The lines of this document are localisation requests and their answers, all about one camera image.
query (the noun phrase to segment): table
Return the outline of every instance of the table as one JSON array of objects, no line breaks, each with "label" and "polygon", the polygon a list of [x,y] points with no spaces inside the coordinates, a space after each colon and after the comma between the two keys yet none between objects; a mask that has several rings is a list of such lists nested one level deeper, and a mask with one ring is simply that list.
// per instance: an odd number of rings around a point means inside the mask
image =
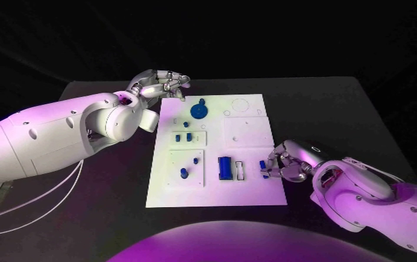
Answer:
[{"label": "table", "polygon": [[[127,81],[72,82],[60,99],[115,92],[127,84]],[[405,181],[417,182],[355,78],[194,80],[183,92],[186,95],[261,93],[275,144],[287,138],[306,140],[336,156],[347,155]],[[158,112],[160,103],[151,109]],[[415,254],[373,229],[352,233],[329,220],[308,199],[310,180],[301,184],[284,181],[288,206],[145,208],[154,138],[155,133],[138,129],[128,141],[85,160],[78,185],[54,212],[26,228],[0,235],[1,261],[105,261],[155,233],[212,220],[251,220],[294,226],[336,237],[392,260],[415,259]],[[16,180],[1,210],[49,190],[72,169],[73,166]],[[1,229],[37,218],[54,206],[70,184],[69,181],[24,210],[4,215]]]}]

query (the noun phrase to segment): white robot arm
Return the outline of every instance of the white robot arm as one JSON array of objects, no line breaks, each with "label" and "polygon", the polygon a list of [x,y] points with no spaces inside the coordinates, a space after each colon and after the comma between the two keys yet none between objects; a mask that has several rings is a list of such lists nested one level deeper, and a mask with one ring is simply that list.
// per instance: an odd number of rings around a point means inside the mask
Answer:
[{"label": "white robot arm", "polygon": [[125,91],[99,93],[31,107],[0,121],[0,183],[62,169],[106,146],[125,141],[137,127],[153,132],[158,98],[180,98],[189,77],[141,72]]},{"label": "white robot arm", "polygon": [[[275,158],[282,161],[281,169],[271,167]],[[389,186],[368,168],[383,173],[395,184]],[[373,228],[417,252],[417,185],[352,158],[330,160],[319,148],[294,140],[275,147],[261,174],[291,182],[313,175],[310,199],[333,222],[352,232]]]}]

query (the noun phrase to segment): small blue part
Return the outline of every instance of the small blue part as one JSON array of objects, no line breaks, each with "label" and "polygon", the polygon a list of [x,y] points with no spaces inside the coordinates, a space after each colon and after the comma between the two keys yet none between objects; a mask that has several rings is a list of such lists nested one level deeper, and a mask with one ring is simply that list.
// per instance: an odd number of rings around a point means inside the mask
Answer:
[{"label": "small blue part", "polygon": [[206,117],[206,113],[209,112],[209,110],[206,109],[206,101],[203,100],[203,98],[199,99],[199,103],[193,105],[193,107],[190,108],[190,116],[194,119],[203,119]]},{"label": "small blue part", "polygon": [[180,169],[180,177],[186,179],[189,177],[189,173],[184,168]]},{"label": "small blue part", "polygon": [[267,168],[264,161],[259,161],[258,164],[261,165],[261,169],[265,169],[265,168]]},{"label": "small blue part", "polygon": [[219,179],[232,180],[232,159],[230,157],[219,158]]}]

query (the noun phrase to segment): black backdrop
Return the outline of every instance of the black backdrop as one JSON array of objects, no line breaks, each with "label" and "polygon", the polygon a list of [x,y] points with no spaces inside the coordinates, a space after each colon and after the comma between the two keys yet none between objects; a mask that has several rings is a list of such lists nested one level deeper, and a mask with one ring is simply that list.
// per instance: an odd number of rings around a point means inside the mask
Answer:
[{"label": "black backdrop", "polygon": [[417,0],[1,0],[1,118],[148,68],[355,76],[414,164],[415,61]]}]

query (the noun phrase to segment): white panel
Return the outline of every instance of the white panel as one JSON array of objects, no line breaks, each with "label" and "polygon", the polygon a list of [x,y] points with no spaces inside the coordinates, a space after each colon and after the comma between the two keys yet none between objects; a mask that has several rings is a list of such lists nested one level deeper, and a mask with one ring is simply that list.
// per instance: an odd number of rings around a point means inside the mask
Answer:
[{"label": "white panel", "polygon": [[[203,187],[203,150],[168,151],[166,167],[164,187],[183,189]],[[189,176],[180,177],[180,169],[184,168]]]},{"label": "white panel", "polygon": [[223,119],[223,139],[228,148],[267,148],[274,146],[267,117],[228,117]]},{"label": "white panel", "polygon": [[[192,140],[186,141],[186,134],[190,133]],[[176,141],[176,135],[180,135],[180,141]],[[186,147],[202,147],[206,146],[206,132],[205,131],[174,131],[171,132],[170,147],[186,148]]]},{"label": "white panel", "polygon": [[[206,102],[207,115],[203,119],[194,119],[190,116],[190,107],[197,104],[200,98]],[[249,126],[245,134],[254,137],[255,133],[251,131],[256,130],[261,133],[258,136],[267,137],[265,142],[261,139],[251,141],[254,145],[262,145],[262,147],[225,147],[225,119],[241,120],[239,123],[254,122],[256,127]],[[183,122],[189,123],[187,128],[184,128]],[[177,167],[168,169],[173,172],[167,172],[167,156],[176,149],[196,150],[194,146],[174,145],[176,132],[183,134],[180,140],[184,140],[186,143],[186,133],[200,134],[202,131],[206,133],[206,145],[197,146],[197,150],[203,150],[203,187],[184,186],[183,182],[192,182],[192,179],[181,180],[180,165],[190,163],[192,167],[193,160],[186,157],[186,162],[179,162]],[[267,160],[272,149],[274,141],[261,95],[187,96],[184,102],[174,98],[163,99],[145,207],[287,205],[281,179],[264,179],[259,173],[258,162]],[[174,152],[180,157],[183,151]],[[218,157],[230,157],[232,159],[232,181],[219,180]],[[242,162],[245,178],[242,181],[236,180],[236,161]],[[179,182],[180,186],[168,187],[167,179],[176,179],[173,183]]]}]

